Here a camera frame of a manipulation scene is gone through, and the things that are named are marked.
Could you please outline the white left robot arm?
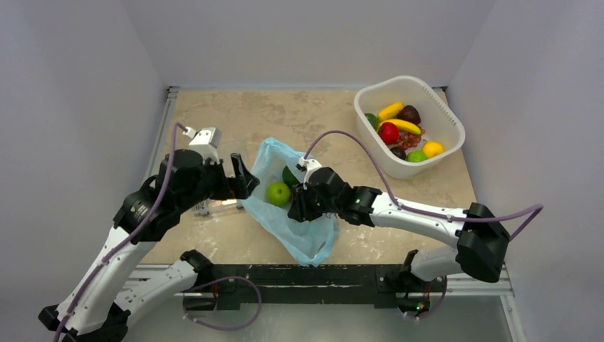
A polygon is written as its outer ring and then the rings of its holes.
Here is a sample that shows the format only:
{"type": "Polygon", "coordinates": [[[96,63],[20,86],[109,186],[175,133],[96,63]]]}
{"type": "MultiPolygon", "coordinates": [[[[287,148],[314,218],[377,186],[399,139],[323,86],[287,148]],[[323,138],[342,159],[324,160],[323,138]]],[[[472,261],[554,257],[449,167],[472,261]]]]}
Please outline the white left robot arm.
{"type": "Polygon", "coordinates": [[[213,288],[218,278],[208,258],[192,249],[161,274],[130,291],[123,286],[140,261],[181,216],[204,200],[245,200],[258,187],[237,153],[234,175],[221,160],[194,150],[173,150],[156,175],[128,195],[102,249],[80,283],[61,303],[42,309],[39,321],[55,341],[121,341],[129,328],[168,297],[213,288]]]}

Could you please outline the green fake apple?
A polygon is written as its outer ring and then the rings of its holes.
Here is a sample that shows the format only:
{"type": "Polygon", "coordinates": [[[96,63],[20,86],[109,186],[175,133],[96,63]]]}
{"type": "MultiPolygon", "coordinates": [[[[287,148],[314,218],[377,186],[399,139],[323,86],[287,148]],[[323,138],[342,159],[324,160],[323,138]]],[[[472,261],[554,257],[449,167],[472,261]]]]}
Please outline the green fake apple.
{"type": "Polygon", "coordinates": [[[266,201],[277,207],[285,207],[289,204],[291,191],[284,182],[274,182],[266,189],[266,201]]]}

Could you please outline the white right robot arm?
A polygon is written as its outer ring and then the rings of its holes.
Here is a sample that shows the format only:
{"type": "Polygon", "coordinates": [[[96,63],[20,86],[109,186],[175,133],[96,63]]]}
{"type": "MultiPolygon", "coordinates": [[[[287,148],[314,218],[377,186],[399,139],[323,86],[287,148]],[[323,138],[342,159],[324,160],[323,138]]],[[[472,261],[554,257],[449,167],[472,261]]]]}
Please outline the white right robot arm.
{"type": "Polygon", "coordinates": [[[499,281],[511,237],[482,204],[462,209],[405,201],[374,187],[352,187],[329,167],[312,172],[294,187],[292,197],[288,217],[297,222],[335,214],[352,225],[401,229],[443,243],[411,255],[400,270],[407,289],[461,272],[487,283],[499,281]]]}

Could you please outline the light blue plastic bag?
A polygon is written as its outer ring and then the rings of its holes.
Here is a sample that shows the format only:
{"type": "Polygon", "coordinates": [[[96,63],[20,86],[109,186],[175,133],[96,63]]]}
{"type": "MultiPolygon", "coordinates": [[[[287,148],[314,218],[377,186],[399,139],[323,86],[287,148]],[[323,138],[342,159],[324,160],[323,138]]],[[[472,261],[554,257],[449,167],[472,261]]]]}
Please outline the light blue plastic bag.
{"type": "Polygon", "coordinates": [[[296,164],[304,153],[296,151],[275,138],[265,139],[259,147],[251,174],[260,184],[252,195],[241,201],[244,209],[269,233],[282,243],[301,265],[318,266],[329,256],[338,238],[339,228],[334,216],[322,216],[312,222],[297,222],[287,216],[289,206],[277,207],[266,197],[269,185],[282,181],[285,167],[300,182],[303,173],[296,164]]]}

